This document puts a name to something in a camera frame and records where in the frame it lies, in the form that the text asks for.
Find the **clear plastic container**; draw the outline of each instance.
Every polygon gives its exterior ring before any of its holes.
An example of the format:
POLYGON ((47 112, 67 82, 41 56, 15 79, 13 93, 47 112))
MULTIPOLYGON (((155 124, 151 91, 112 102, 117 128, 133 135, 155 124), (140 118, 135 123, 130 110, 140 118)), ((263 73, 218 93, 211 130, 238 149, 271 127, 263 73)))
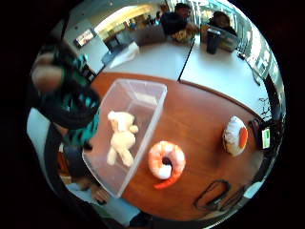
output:
POLYGON ((167 87, 164 84, 121 78, 112 83, 102 100, 98 151, 83 154, 83 159, 99 183, 115 198, 121 197, 143 155, 147 153, 146 148, 162 113, 166 94, 167 87), (110 111, 128 112, 135 117, 134 125, 138 126, 139 131, 130 148, 133 157, 131 167, 125 166, 119 155, 114 165, 107 163, 113 134, 111 123, 107 119, 110 111))

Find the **orange shrimp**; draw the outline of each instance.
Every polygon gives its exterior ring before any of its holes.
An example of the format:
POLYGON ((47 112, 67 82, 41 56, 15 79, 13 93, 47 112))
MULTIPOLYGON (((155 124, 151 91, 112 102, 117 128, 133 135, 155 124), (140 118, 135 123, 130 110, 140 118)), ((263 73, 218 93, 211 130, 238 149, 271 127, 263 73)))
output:
POLYGON ((155 184, 154 188, 163 189, 174 184, 181 176, 185 167, 185 157, 182 150, 169 141, 160 141, 149 151, 149 167, 152 174, 158 178, 166 179, 155 184))
POLYGON ((244 149, 248 139, 248 130, 246 127, 240 128, 239 131, 239 148, 244 149))

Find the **black jacket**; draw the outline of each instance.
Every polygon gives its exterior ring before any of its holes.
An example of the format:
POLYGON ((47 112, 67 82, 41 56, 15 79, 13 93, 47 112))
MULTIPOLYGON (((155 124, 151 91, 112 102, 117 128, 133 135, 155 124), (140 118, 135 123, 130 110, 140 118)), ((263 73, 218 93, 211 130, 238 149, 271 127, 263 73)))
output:
MULTIPOLYGON (((214 26, 214 27, 218 27, 217 24, 216 24, 213 20, 210 20, 210 22, 208 22, 208 24, 211 25, 211 26, 214 26)), ((220 29, 221 29, 221 30, 224 30, 224 31, 228 31, 229 33, 231 33, 231 34, 237 36, 236 31, 235 31, 231 26, 225 27, 225 28, 220 28, 220 29)))
POLYGON ((166 34, 174 34, 181 31, 186 28, 188 23, 186 19, 183 19, 176 12, 166 12, 162 14, 160 22, 164 33, 166 34))

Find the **shrimp toy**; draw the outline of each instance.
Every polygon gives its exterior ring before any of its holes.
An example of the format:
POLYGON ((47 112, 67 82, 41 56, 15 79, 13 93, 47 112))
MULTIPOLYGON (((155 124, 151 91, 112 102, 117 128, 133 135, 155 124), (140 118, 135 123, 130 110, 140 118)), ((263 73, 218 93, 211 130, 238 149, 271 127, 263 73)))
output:
POLYGON ((169 141, 153 145, 149 151, 150 170, 155 177, 166 179, 155 184, 154 188, 163 189, 174 184, 180 178, 185 163, 184 153, 177 145, 169 141))

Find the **brown table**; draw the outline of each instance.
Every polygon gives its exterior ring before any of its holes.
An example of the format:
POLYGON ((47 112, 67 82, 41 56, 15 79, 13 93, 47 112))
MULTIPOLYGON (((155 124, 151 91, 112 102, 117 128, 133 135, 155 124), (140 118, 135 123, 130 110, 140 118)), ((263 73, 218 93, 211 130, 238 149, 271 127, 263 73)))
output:
MULTIPOLYGON (((147 152, 154 143, 169 140, 182 148, 187 161, 182 176, 174 185, 156 190, 153 185, 160 180, 150 172, 145 154, 122 198, 141 210, 164 219, 202 219, 209 212, 197 210, 193 203, 213 180, 222 178, 231 183, 232 188, 224 201, 242 185, 252 181, 263 155, 255 145, 250 127, 248 126, 246 149, 237 157, 224 151, 222 133, 232 115, 239 116, 247 125, 257 117, 255 114, 226 97, 159 77, 100 73, 91 86, 100 95, 104 95, 116 78, 143 79, 167 85, 164 109, 147 152)), ((94 147, 98 141, 99 134, 91 140, 93 154, 98 151, 98 147, 94 147)))

